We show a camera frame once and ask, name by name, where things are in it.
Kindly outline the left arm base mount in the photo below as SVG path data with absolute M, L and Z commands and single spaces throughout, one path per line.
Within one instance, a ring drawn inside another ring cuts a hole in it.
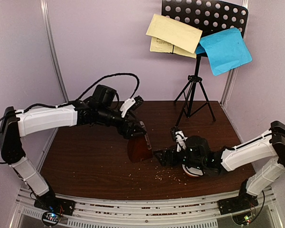
M 50 212 L 55 212 L 57 214 L 72 216 L 75 204 L 76 202 L 73 200 L 56 198 L 54 202 L 50 204 L 50 206 L 45 206 L 36 199 L 34 202 L 34 207 Z

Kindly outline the black music stand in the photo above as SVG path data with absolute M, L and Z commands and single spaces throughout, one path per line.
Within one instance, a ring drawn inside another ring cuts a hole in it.
M 161 14 L 163 16 L 179 19 L 180 22 L 202 30 L 203 37 L 233 27 L 239 29 L 242 36 L 245 33 L 248 9 L 243 6 L 221 0 L 163 0 L 161 3 Z M 179 125 L 183 116 L 190 118 L 205 106 L 208 106 L 212 120 L 216 121 L 202 84 L 202 78 L 199 77 L 200 61 L 203 57 L 207 57 L 207 54 L 197 54 L 195 72 L 188 76 L 187 84 L 174 100 L 174 103 L 177 103 L 182 95 L 185 98 L 176 126 Z M 193 111 L 193 99 L 197 84 L 200 85 L 204 94 L 205 103 Z

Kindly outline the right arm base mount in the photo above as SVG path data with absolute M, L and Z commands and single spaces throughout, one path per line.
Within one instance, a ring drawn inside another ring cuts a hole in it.
M 250 209 L 251 206 L 258 206 L 258 201 L 256 197 L 250 195 L 236 196 L 218 201 L 218 209 L 221 215 Z

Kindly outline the yellow sheet music paper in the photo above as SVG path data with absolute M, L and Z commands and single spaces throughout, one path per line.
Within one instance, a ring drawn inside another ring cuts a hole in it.
M 146 32 L 150 51 L 196 58 L 202 30 L 168 17 L 154 14 Z

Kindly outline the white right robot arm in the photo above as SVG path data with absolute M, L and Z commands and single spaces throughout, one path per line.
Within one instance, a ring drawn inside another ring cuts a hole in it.
M 285 173 L 285 124 L 273 121 L 258 137 L 233 147 L 212 151 L 208 141 L 200 136 L 186 137 L 178 127 L 171 128 L 176 143 L 168 149 L 154 151 L 161 166 L 181 165 L 190 177 L 219 176 L 238 167 L 269 157 L 270 160 L 255 175 L 241 184 L 234 199 L 237 209 L 245 209 L 261 191 Z

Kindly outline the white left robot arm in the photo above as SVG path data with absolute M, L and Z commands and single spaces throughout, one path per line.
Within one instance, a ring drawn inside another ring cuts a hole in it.
M 54 191 L 37 171 L 23 150 L 21 139 L 27 135 L 82 125 L 113 126 L 125 139 L 145 136 L 146 131 L 131 111 L 143 104 L 140 96 L 130 97 L 118 110 L 111 107 L 117 91 L 105 85 L 97 85 L 88 98 L 77 99 L 56 106 L 37 104 L 36 108 L 15 110 L 6 108 L 0 126 L 0 152 L 8 164 L 36 195 L 37 200 L 49 211 L 59 206 Z

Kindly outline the blue paper sheet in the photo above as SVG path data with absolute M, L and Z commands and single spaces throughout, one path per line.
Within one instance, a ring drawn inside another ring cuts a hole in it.
M 238 28 L 229 28 L 202 37 L 195 54 L 207 55 L 215 76 L 252 61 L 252 56 Z

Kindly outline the clear plastic metronome cover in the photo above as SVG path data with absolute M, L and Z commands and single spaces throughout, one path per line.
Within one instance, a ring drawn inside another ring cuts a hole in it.
M 146 134 L 144 135 L 144 137 L 145 137 L 145 140 L 146 140 L 147 149 L 148 149 L 148 150 L 151 150 L 151 149 L 152 149 L 152 146 L 151 146 L 151 141 L 150 141 L 150 139 L 149 139 L 148 134 L 146 133 Z

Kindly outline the red wooden metronome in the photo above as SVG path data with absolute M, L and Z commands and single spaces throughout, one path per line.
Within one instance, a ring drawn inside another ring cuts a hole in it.
M 152 149 L 147 149 L 147 144 L 144 136 L 132 138 L 127 144 L 127 154 L 131 162 L 142 162 L 153 157 Z

